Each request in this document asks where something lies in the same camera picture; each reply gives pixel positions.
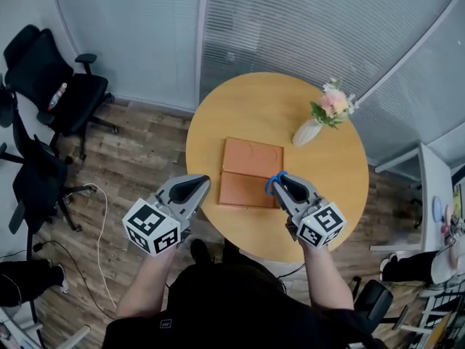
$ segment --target round wooden table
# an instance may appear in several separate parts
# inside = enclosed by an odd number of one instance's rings
[[[355,229],[368,195],[365,151],[351,121],[324,126],[297,148],[292,136],[310,117],[310,101],[322,92],[278,73],[250,73],[226,81],[201,103],[187,135],[187,171],[211,178],[202,210],[216,229],[241,249],[268,260],[300,262],[302,248],[288,233],[281,209],[218,205],[226,137],[284,147],[284,169],[309,180],[347,219],[330,244],[335,249]]]

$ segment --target white wall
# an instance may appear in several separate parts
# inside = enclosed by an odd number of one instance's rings
[[[60,20],[55,0],[0,0],[0,73],[7,72],[3,57],[4,48],[29,23],[39,28],[50,28],[62,56],[70,65],[75,65],[75,53]],[[18,101],[20,114],[29,135],[36,134],[42,141],[49,143],[53,131],[36,120],[36,106],[22,96],[18,96]],[[0,143],[2,142],[7,143],[8,152],[17,154],[11,127],[0,128]],[[19,164],[0,161],[0,256],[25,249],[26,245],[25,223],[15,236],[8,229],[9,219],[17,205],[12,183],[19,169]]]

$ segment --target white desk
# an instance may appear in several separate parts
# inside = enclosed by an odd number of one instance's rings
[[[444,246],[444,236],[441,234],[441,224],[436,223],[433,218],[433,198],[439,197],[442,202],[444,214],[446,205],[453,207],[453,188],[450,168],[437,157],[428,147],[420,143],[417,148],[399,156],[385,164],[375,168],[379,173],[392,168],[404,161],[418,156],[420,160],[421,191],[423,197],[423,220],[421,223],[421,243],[408,244],[396,242],[371,246],[371,251],[396,252],[396,251],[436,251]]]

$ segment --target black shoe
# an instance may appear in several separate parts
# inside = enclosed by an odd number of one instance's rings
[[[200,239],[194,239],[192,241],[190,244],[190,254],[196,264],[207,265],[213,263],[205,243]]]

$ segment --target table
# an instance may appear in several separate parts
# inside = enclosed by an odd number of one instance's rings
[[[419,143],[418,147],[385,164],[375,168],[375,172],[395,167],[409,159],[418,156],[421,174],[421,195],[423,197],[423,220],[421,223],[421,243],[407,244],[396,243],[382,246],[371,246],[371,251],[396,252],[396,251],[437,251],[444,246],[444,236],[441,234],[441,224],[433,218],[433,198],[439,197],[442,202],[442,210],[446,205],[453,207],[453,187],[450,176],[450,168],[433,151]]]
[[[225,238],[257,257],[301,262],[302,249],[286,230],[286,213],[218,205],[226,137],[284,147],[284,169],[309,180],[335,201],[348,223],[329,245],[339,246],[354,230],[368,195],[368,165],[350,121],[339,130],[323,127],[305,146],[292,145],[294,132],[310,117],[310,101],[322,92],[305,81],[278,73],[250,73],[226,81],[211,92],[195,113],[187,135],[190,174],[211,178],[202,204],[210,222]]]

